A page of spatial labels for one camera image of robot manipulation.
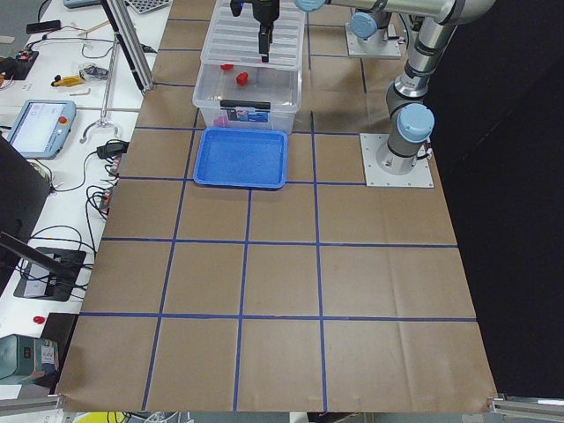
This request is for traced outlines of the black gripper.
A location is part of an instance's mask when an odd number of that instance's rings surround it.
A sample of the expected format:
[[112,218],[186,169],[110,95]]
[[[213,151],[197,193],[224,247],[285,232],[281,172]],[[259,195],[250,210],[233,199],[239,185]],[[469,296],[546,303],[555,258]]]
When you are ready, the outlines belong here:
[[270,60],[273,23],[279,18],[279,0],[241,0],[231,1],[230,9],[234,17],[239,17],[244,4],[252,7],[253,18],[260,23],[258,47],[262,62]]

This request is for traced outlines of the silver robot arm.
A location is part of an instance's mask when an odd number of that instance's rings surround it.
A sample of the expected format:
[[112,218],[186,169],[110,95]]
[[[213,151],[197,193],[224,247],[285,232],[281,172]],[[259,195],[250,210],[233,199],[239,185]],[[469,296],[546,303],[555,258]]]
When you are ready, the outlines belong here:
[[404,71],[386,92],[392,131],[376,154],[378,166],[389,174],[408,174],[419,159],[420,147],[434,128],[434,115],[423,105],[428,81],[459,25],[485,15],[493,1],[331,1],[374,14],[422,16],[423,24],[407,49]]
[[350,20],[351,31],[364,41],[375,37],[377,42],[385,42],[391,16],[391,12],[356,9]]

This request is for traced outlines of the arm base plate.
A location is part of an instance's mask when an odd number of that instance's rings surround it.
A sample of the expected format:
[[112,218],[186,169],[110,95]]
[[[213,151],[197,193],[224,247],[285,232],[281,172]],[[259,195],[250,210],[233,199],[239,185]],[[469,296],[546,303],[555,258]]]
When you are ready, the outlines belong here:
[[349,23],[345,24],[345,35],[348,55],[357,58],[376,58],[399,60],[402,57],[399,41],[393,24],[386,30],[377,30],[370,38],[364,40],[357,37]]
[[360,149],[369,188],[432,189],[429,158],[422,145],[415,156],[402,158],[389,150],[388,134],[360,133]]

